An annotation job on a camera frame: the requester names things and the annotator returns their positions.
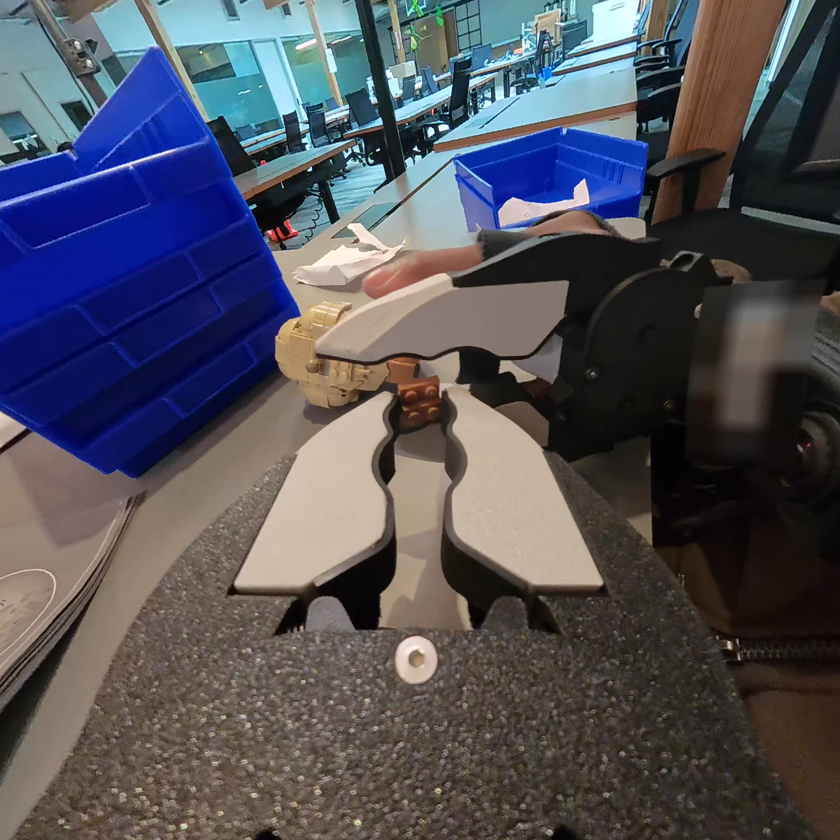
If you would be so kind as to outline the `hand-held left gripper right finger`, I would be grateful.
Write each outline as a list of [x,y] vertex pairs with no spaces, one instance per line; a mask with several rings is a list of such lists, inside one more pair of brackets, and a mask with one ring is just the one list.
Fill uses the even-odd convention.
[[583,594],[604,585],[543,448],[466,389],[444,394],[442,567],[462,595]]

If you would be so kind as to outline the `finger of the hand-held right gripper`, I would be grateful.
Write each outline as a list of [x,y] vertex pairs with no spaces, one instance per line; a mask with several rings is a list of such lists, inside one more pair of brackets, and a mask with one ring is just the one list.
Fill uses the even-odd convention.
[[497,406],[496,411],[520,426],[538,445],[548,446],[550,421],[533,404],[524,401],[510,402]]
[[378,364],[424,361],[464,348],[503,360],[533,355],[564,316],[567,280],[457,287],[432,276],[342,317],[316,342],[317,356]]

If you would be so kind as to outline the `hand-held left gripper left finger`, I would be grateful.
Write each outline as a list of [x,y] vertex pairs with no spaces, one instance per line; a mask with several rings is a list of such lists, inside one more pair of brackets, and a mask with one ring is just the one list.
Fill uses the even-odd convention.
[[396,395],[381,392],[301,446],[234,578],[247,595],[304,596],[395,537]]

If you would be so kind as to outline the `small orange brick assembly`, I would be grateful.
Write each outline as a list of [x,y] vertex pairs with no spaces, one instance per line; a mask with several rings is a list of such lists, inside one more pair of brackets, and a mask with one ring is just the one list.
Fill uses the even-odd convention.
[[396,388],[401,409],[399,428],[402,433],[411,433],[439,423],[443,400],[441,382],[437,375],[414,378]]

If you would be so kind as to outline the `tan brown brick toy figure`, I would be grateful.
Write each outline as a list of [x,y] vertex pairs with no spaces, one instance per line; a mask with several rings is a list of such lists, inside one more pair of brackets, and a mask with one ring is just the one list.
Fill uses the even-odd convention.
[[347,301],[322,301],[287,320],[276,335],[276,362],[283,375],[297,384],[308,403],[337,408],[355,403],[365,392],[419,378],[419,363],[406,356],[365,365],[317,355],[317,341],[346,317]]

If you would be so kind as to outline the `grey instruction booklet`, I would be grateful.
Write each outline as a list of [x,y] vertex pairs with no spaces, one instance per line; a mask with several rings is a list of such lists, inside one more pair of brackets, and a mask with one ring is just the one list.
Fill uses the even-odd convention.
[[89,604],[144,489],[1,417],[1,710]]

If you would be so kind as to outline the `grey desk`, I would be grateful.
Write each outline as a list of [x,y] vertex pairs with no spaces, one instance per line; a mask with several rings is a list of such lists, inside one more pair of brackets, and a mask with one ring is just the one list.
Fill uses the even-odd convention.
[[[449,153],[434,153],[345,213],[396,202],[374,231],[388,245],[453,248],[469,242]],[[58,526],[106,501],[145,490],[87,610],[2,715],[2,749],[13,732],[2,778],[2,838],[11,838],[46,791],[79,737],[110,663],[142,604],[177,557],[281,457],[330,421],[294,384],[273,374],[182,447],[132,482],[105,476],[43,438],[29,435],[3,454],[3,528],[20,544],[55,543]],[[431,428],[396,448],[395,578],[382,596],[384,627],[467,628],[466,602],[448,587],[439,562],[445,494],[444,440]],[[574,465],[649,542],[648,441],[639,438]]]

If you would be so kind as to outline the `person's right hand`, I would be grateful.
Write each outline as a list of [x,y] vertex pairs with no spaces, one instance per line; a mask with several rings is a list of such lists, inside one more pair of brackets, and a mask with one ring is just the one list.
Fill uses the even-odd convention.
[[476,267],[521,243],[527,236],[542,238],[566,233],[621,237],[612,224],[588,211],[552,213],[528,227],[480,231],[475,242],[468,246],[399,255],[369,271],[363,278],[362,288],[369,298],[381,298],[428,277]]

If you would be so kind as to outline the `torn white paper bag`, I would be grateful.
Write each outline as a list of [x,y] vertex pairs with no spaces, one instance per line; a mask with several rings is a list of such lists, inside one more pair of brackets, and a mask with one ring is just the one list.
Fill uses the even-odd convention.
[[358,222],[346,229],[355,242],[340,245],[309,266],[296,268],[293,276],[298,283],[310,287],[345,287],[393,259],[406,245],[404,239],[399,245],[386,246]]

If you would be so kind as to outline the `white paper sheet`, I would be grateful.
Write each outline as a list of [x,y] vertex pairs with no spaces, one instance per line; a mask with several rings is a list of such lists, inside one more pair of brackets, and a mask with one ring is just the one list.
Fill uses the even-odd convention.
[[499,229],[517,227],[535,222],[549,215],[567,212],[586,206],[590,202],[586,179],[575,184],[571,197],[556,202],[511,197],[497,211]]

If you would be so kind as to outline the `small blue storage bin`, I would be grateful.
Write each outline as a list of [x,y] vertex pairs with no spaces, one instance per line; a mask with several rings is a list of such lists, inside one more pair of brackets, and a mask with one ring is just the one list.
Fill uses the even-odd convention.
[[[636,217],[648,168],[648,144],[578,129],[548,129],[459,154],[455,179],[470,233],[499,229],[511,197],[556,202],[586,179],[590,202],[577,210]],[[523,228],[507,227],[500,230]]]

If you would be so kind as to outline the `long wooden table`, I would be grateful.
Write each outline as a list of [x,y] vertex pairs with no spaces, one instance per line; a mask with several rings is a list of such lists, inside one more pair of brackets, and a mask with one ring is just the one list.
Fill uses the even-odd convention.
[[436,152],[510,140],[556,127],[600,123],[634,115],[636,71],[621,62],[571,72],[551,87],[500,99],[447,132]]
[[297,209],[299,196],[317,188],[331,223],[340,219],[331,192],[330,178],[345,164],[345,152],[353,140],[332,143],[313,150],[283,155],[267,164],[255,165],[234,175],[234,183],[255,218],[261,234],[276,229]]

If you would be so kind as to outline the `black office chair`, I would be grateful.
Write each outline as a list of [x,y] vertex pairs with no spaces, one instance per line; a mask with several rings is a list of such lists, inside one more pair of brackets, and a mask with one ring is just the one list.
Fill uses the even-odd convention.
[[815,2],[779,75],[740,143],[729,207],[696,209],[700,173],[722,152],[703,149],[661,161],[656,182],[688,174],[688,214],[656,224],[663,255],[700,253],[748,271],[753,280],[823,280],[838,289],[838,232],[756,217],[747,210],[838,226],[838,2]]
[[[257,163],[249,157],[224,116],[208,120],[206,126],[214,136],[233,176],[257,168]],[[303,172],[256,196],[256,204],[250,208],[251,213],[260,232],[268,237],[271,244],[286,250],[286,241],[299,236],[290,220],[306,198],[315,195],[315,186],[311,177]]]

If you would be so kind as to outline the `wooden pillar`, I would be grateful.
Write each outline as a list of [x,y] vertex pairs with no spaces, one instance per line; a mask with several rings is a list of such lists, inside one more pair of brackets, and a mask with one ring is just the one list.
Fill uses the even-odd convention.
[[702,1],[667,159],[722,151],[702,168],[696,210],[718,208],[785,1]]

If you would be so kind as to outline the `person's brown jacket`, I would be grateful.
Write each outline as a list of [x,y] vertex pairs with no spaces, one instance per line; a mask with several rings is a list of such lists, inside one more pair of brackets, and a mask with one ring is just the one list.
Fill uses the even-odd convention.
[[818,838],[838,838],[838,566],[768,521],[691,536],[654,521],[653,544],[729,644],[725,658],[784,788]]

